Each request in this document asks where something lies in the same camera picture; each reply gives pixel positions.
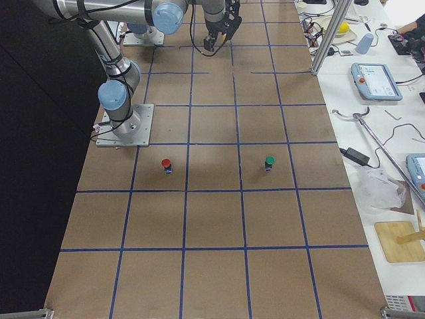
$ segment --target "table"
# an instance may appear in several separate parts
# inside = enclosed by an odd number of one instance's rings
[[[329,8],[330,5],[309,5],[305,10],[311,13],[323,12],[326,11],[326,6]],[[379,0],[370,0],[369,4],[364,7],[358,5],[355,5],[355,7],[360,15],[369,18],[368,24],[372,33],[381,26],[381,23],[387,24],[389,28],[394,27]],[[351,28],[358,35],[354,41],[355,43],[368,32],[362,23],[351,25]],[[413,82],[400,85],[399,88],[403,95],[403,99],[400,102],[371,102],[362,100],[359,96],[350,71],[350,67],[354,62],[385,63],[390,68],[396,81],[408,80],[420,74],[419,68],[410,56],[398,56],[395,53],[387,39],[387,35],[391,34],[390,31],[377,31],[377,33],[379,35],[378,44],[376,47],[370,48],[367,54],[339,56],[336,53],[325,59],[318,74],[320,87],[339,146],[345,149],[351,147],[370,156],[371,165],[376,164],[376,158],[373,153],[377,147],[375,142],[367,135],[359,123],[342,121],[332,114],[332,110],[337,109],[342,114],[350,115],[354,112],[363,113],[367,106],[370,106],[371,113],[365,117],[365,120],[382,141],[386,140],[391,135],[392,128],[399,124],[412,123],[421,132],[425,132],[425,105],[418,94],[425,91],[425,78],[422,77]],[[350,44],[344,44],[339,46],[339,48],[354,51],[355,47]],[[396,121],[385,110],[396,117],[401,117],[401,119]],[[425,144],[414,141],[411,138],[420,139],[420,136],[414,132],[413,128],[403,127],[396,130],[394,138],[387,144],[390,152],[404,169],[406,168],[407,154],[425,152]],[[379,155],[381,167],[391,177],[401,180],[401,176],[399,176],[385,155],[383,153]],[[344,158],[344,164],[355,194],[359,214],[384,294],[386,296],[424,296],[425,263],[388,263],[374,228],[375,223],[380,221],[410,221],[417,230],[416,216],[397,213],[388,209],[364,208],[359,205],[361,198],[356,195],[359,183],[357,175],[359,166],[347,158]],[[415,198],[413,202],[414,207],[419,207]]]

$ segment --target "black background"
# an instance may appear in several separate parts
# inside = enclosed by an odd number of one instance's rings
[[[75,23],[0,1],[0,313],[38,310],[106,76]]]

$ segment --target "green bottle cap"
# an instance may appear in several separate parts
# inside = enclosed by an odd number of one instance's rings
[[[268,156],[268,157],[266,158],[266,163],[267,163],[268,165],[273,165],[275,161],[276,161],[276,160],[274,159],[274,157],[273,157],[273,156]]]

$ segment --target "wooden cutting board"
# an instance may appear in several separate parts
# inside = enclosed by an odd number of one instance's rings
[[[410,221],[393,221],[376,223],[379,241],[389,263],[409,263],[425,261],[425,251],[420,241],[412,241],[399,245],[397,237],[416,232]]]

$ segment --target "metal pole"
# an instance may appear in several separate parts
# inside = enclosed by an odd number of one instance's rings
[[[381,309],[382,319],[392,318],[392,319],[425,319],[425,312],[407,312],[393,310],[390,308]]]
[[[313,65],[311,66],[312,75],[317,75],[319,69],[327,56],[329,48],[332,45],[333,39],[338,32],[339,26],[343,22],[345,15],[347,14],[348,8],[351,5],[352,0],[339,0],[338,4],[333,12],[331,21],[327,27],[326,33],[323,37],[320,47],[316,52],[316,56],[313,60]]]
[[[422,206],[425,208],[425,199],[421,196],[419,190],[416,188],[416,186],[411,182],[409,177],[403,172],[403,169],[399,166],[397,161],[393,158],[393,156],[390,154],[390,152],[387,150],[387,148],[384,146],[384,144],[379,140],[378,136],[372,131],[372,129],[367,125],[364,119],[361,118],[362,114],[354,113],[353,117],[360,122],[361,125],[366,129],[366,131],[369,133],[369,135],[372,137],[372,139],[379,145],[381,150],[385,153],[387,158],[391,161],[391,163],[394,165],[394,167],[398,170],[398,172],[401,174],[403,179],[406,181],[406,183],[410,186],[410,189],[413,191],[413,193],[418,197],[419,201],[421,202]]]

